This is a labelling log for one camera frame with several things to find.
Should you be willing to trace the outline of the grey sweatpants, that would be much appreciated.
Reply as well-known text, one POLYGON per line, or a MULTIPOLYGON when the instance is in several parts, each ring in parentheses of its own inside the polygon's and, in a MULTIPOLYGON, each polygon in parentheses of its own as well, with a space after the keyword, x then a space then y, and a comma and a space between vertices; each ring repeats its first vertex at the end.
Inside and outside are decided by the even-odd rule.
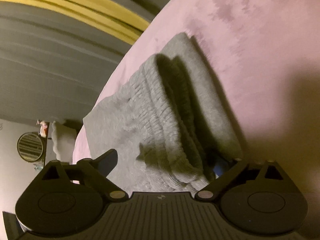
POLYGON ((93 158, 118 152, 108 177, 128 193, 196 192, 219 159, 242 157, 208 64, 184 33, 101 100, 84 127, 93 158))

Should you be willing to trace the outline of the white folded cloth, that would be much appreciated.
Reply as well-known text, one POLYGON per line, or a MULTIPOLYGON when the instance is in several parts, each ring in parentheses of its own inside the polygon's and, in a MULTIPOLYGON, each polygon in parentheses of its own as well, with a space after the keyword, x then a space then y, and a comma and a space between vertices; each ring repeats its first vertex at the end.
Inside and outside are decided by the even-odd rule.
POLYGON ((72 163, 76 130, 54 121, 51 135, 57 160, 72 163))

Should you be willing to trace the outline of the round black fan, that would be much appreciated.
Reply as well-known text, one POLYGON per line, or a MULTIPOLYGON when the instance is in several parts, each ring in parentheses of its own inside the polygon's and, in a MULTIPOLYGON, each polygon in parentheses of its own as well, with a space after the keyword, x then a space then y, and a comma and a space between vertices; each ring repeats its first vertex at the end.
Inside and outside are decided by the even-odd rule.
POLYGON ((29 163, 40 160, 44 153, 44 142, 41 136, 36 132, 22 134, 17 141, 17 152, 29 163))

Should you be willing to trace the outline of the grey-green curtain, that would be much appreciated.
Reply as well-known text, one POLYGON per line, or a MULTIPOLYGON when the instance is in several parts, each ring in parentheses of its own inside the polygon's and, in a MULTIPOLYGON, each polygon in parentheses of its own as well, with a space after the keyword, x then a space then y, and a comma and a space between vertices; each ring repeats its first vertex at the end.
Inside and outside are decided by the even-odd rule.
POLYGON ((1 118, 81 121, 170 0, 1 0, 1 118))

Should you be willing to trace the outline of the pink plush bed blanket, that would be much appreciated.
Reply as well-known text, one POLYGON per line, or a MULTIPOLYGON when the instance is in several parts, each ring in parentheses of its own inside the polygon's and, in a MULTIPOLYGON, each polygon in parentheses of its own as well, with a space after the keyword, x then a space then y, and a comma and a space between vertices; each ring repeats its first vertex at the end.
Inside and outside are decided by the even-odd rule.
MULTIPOLYGON (((180 33, 208 64, 240 158, 275 160, 300 191, 319 194, 319 0, 171 0, 95 106, 180 33)), ((95 159, 83 124, 73 163, 84 158, 95 159)))

